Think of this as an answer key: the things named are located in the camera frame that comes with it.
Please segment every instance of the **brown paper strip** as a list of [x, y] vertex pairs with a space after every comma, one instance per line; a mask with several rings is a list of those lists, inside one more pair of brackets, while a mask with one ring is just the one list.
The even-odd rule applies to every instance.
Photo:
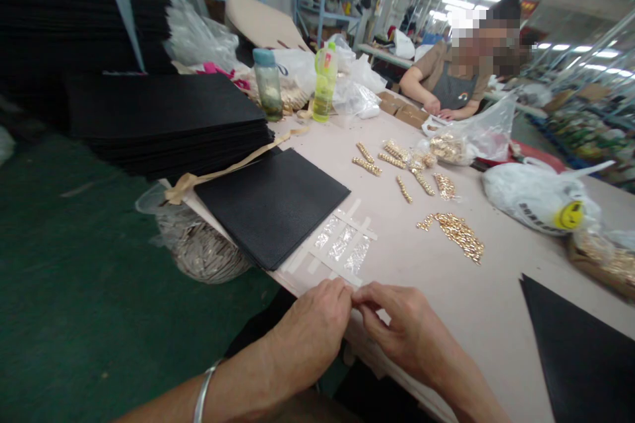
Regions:
[[181, 176], [177, 184], [174, 185], [174, 187], [165, 191], [165, 199], [173, 205], [181, 205], [181, 202], [183, 201], [183, 197], [185, 196], [186, 192], [190, 190], [191, 188], [194, 188], [196, 185], [205, 183], [209, 180], [213, 180], [214, 178], [226, 175], [230, 172], [234, 172], [236, 169], [240, 169], [241, 167], [244, 167], [249, 162], [254, 160], [256, 157], [264, 154], [268, 150], [271, 150], [277, 145], [281, 144], [282, 142], [289, 140], [289, 138], [292, 135], [300, 135], [307, 132], [308, 130], [309, 130], [308, 127], [305, 127], [302, 129], [291, 129], [286, 134], [275, 139], [272, 143], [262, 146], [260, 149], [249, 154], [248, 157], [244, 158], [238, 163], [235, 163], [234, 165], [229, 166], [223, 171], [214, 172], [211, 174], [201, 175], [201, 176], [196, 176], [191, 173], [184, 174]]

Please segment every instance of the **red plastic item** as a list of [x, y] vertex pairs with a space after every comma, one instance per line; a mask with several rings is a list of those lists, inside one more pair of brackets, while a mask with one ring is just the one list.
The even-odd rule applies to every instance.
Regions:
[[[522, 142], [518, 142], [518, 141], [512, 141], [512, 142], [520, 145], [520, 147], [521, 147], [521, 155], [524, 155], [525, 157], [533, 157], [534, 159], [538, 159], [539, 161], [543, 161], [546, 164], [549, 164], [558, 173], [562, 173], [562, 172], [564, 172], [567, 169], [565, 164], [563, 164], [562, 161], [559, 158], [554, 157], [553, 155], [551, 155], [551, 154], [549, 154], [547, 152], [539, 151], [538, 149], [534, 149], [533, 147], [530, 147], [529, 145], [524, 144]], [[509, 151], [509, 154], [507, 156], [507, 160], [505, 162], [497, 162], [497, 161], [491, 161], [491, 160], [481, 159], [481, 158], [478, 158], [477, 160], [480, 160], [481, 162], [489, 164], [492, 167], [494, 165], [499, 165], [499, 164], [502, 164], [502, 163], [517, 163], [518, 162], [516, 159], [514, 159], [511, 156], [511, 150]]]

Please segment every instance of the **beige shirt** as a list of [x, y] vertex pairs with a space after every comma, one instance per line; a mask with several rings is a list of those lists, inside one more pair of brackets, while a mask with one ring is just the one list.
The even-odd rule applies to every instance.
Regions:
[[[450, 61], [451, 64], [452, 53], [448, 50], [447, 43], [440, 41], [435, 44], [430, 51], [419, 58], [419, 61], [413, 64], [413, 66], [419, 68], [423, 74], [421, 86], [432, 92], [443, 74], [443, 63], [445, 61]], [[450, 70], [448, 70], [448, 74], [451, 77], [472, 79], [472, 76], [468, 75], [453, 75]], [[470, 100], [481, 101], [481, 99], [483, 99], [487, 83], [489, 82], [489, 76], [489, 74], [478, 75], [476, 86], [474, 86], [474, 93], [472, 93]]]

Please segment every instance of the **yellow plastic bottle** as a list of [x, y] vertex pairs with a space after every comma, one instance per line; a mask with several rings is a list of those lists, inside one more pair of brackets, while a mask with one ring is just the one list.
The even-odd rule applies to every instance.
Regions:
[[337, 56], [335, 43], [330, 42], [316, 56], [316, 98], [313, 103], [313, 119], [327, 122], [333, 104], [333, 92], [337, 80]]

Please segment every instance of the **hand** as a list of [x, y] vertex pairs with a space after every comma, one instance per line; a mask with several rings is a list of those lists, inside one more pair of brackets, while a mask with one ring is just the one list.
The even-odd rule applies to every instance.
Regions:
[[456, 119], [456, 111], [452, 109], [441, 109], [438, 114], [440, 119], [453, 121]]
[[331, 365], [351, 318], [353, 289], [342, 278], [324, 280], [291, 306], [265, 337], [276, 380], [288, 397], [313, 385]]
[[423, 108], [428, 114], [436, 116], [441, 110], [441, 103], [434, 94], [429, 93], [429, 98], [423, 103]]
[[[464, 357], [469, 358], [415, 288], [372, 282], [353, 294], [353, 305], [387, 357], [434, 389], [452, 377], [453, 367], [461, 365]], [[389, 325], [376, 314], [379, 309], [390, 316]]]

